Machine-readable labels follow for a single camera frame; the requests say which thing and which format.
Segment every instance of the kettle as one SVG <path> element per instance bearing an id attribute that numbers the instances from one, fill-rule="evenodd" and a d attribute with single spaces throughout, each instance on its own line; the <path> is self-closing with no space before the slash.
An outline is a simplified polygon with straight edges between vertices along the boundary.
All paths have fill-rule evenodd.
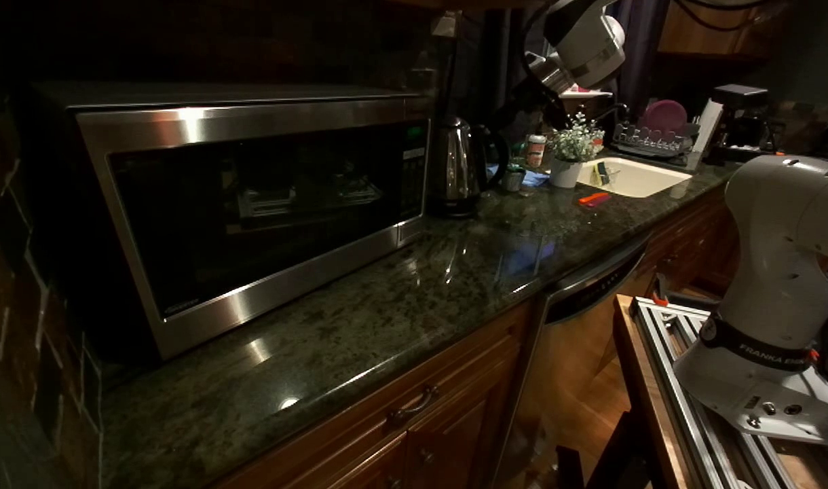
<path id="1" fill-rule="evenodd" d="M 435 137 L 429 211 L 441 218 L 472 218 L 483 191 L 483 166 L 472 157 L 472 127 L 452 116 Z"/>

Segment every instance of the kitchen sink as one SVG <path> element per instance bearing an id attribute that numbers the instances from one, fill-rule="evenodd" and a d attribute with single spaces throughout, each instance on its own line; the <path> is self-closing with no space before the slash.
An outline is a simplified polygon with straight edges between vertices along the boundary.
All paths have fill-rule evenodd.
<path id="1" fill-rule="evenodd" d="M 609 183 L 598 177 L 598 162 L 605 166 Z M 627 161 L 627 157 L 598 157 L 582 162 L 578 180 L 582 186 L 601 188 L 605 192 L 627 196 L 627 198 L 650 198 L 669 188 L 687 183 L 691 175 Z"/>

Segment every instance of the dishwasher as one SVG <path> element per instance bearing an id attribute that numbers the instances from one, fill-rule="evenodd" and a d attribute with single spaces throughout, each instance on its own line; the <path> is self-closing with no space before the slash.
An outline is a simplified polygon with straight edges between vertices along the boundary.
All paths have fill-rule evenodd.
<path id="1" fill-rule="evenodd" d="M 635 270 L 644 245 L 647 236 L 632 238 L 589 267 L 571 270 L 544 290 L 540 320 L 529 346 L 529 365 L 509 423 L 495 487 L 585 487 L 585 479 L 593 472 L 593 457 L 587 457 L 589 450 L 567 445 L 566 441 L 573 434 L 560 423 L 571 416 L 578 423 L 577 433 L 594 426 L 594 419 L 587 423 L 593 414 L 587 414 L 587 404 L 578 404 L 573 392 L 594 382 L 604 368 L 611 378 L 620 370 L 609 365 L 616 355 L 611 342 L 611 308 L 605 304 Z"/>

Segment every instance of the green granite countertop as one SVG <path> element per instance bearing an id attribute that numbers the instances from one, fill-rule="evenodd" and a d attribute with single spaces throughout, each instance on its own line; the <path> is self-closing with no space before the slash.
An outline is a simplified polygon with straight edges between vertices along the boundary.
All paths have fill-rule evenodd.
<path id="1" fill-rule="evenodd" d="M 210 487 L 650 233 L 729 175 L 697 166 L 691 186 L 601 210 L 577 205 L 589 188 L 483 196 L 475 219 L 429 219 L 411 247 L 115 389 L 103 484 Z"/>

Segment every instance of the microwave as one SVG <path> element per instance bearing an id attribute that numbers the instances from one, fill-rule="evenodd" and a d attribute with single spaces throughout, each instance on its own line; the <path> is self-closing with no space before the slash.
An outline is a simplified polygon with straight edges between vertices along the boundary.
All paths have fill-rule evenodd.
<path id="1" fill-rule="evenodd" d="M 420 230 L 420 93 L 38 85 L 25 101 L 35 241 L 112 359 L 186 353 Z"/>

